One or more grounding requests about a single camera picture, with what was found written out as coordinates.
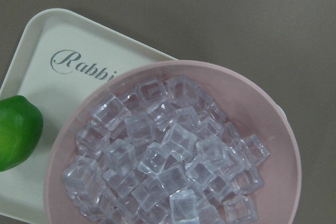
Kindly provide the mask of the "cream rabbit tray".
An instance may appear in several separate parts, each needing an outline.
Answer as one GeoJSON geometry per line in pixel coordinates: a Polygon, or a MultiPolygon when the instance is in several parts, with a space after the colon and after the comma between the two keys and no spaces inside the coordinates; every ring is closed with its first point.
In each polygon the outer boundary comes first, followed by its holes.
{"type": "Polygon", "coordinates": [[[80,104],[130,70],[177,60],[66,9],[48,9],[26,25],[1,87],[38,107],[44,128],[32,155],[1,173],[1,214],[46,223],[44,181],[52,146],[80,104]]]}

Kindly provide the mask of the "pile of clear ice cubes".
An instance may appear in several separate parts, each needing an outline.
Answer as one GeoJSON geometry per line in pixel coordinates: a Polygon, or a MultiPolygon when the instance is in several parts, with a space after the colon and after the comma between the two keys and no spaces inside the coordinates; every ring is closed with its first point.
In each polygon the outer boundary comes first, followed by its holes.
{"type": "Polygon", "coordinates": [[[253,223],[250,194],[270,152],[241,137],[213,97],[185,76],[109,94],[75,135],[62,174],[94,223],[253,223]]]}

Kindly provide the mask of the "pink bowl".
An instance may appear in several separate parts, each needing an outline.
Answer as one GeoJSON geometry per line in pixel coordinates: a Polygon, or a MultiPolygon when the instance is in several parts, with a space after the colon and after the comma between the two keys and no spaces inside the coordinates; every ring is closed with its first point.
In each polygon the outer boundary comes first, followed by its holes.
{"type": "Polygon", "coordinates": [[[77,108],[51,149],[44,183],[48,223],[86,223],[67,197],[61,173],[76,154],[75,134],[89,120],[90,110],[108,93],[120,94],[151,77],[166,80],[185,75],[209,92],[242,135],[256,134],[270,151],[260,166],[264,186],[251,197],[259,223],[292,223],[301,191],[301,160],[290,124],[281,108],[259,86],[242,75],[211,63],[171,60],[120,74],[108,81],[77,108]]]}

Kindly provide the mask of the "green lime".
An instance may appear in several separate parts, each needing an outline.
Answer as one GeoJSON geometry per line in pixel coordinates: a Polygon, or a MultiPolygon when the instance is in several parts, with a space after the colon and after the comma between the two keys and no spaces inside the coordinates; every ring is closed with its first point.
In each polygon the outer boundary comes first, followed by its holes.
{"type": "Polygon", "coordinates": [[[1,171],[12,169],[35,150],[43,131],[43,116],[24,96],[1,100],[1,171]]]}

